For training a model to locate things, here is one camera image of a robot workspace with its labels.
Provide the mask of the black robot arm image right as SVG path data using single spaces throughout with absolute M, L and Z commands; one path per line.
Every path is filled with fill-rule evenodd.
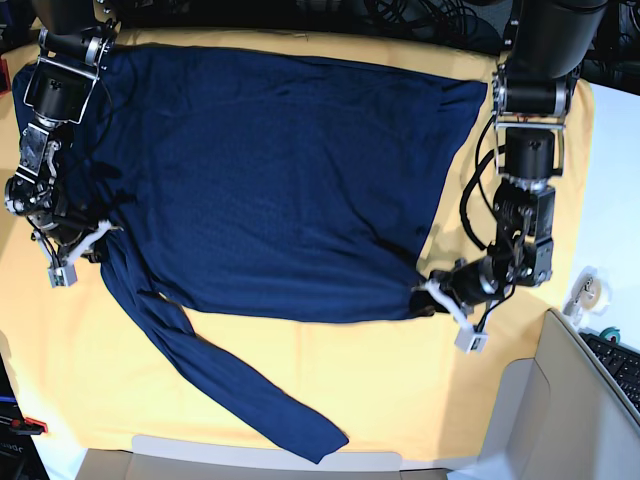
M 492 77 L 492 114 L 483 130 L 495 133 L 496 145 L 475 156 L 459 203 L 463 230 L 484 255 L 432 271 L 412 294 L 413 314 L 448 313 L 477 337 L 516 288 L 551 278 L 555 190 L 549 181 L 563 173 L 579 66 L 607 8 L 605 1 L 522 2 L 510 53 Z M 496 238 L 486 244 L 473 231 L 467 208 L 490 164 L 501 182 L 485 201 L 496 223 Z

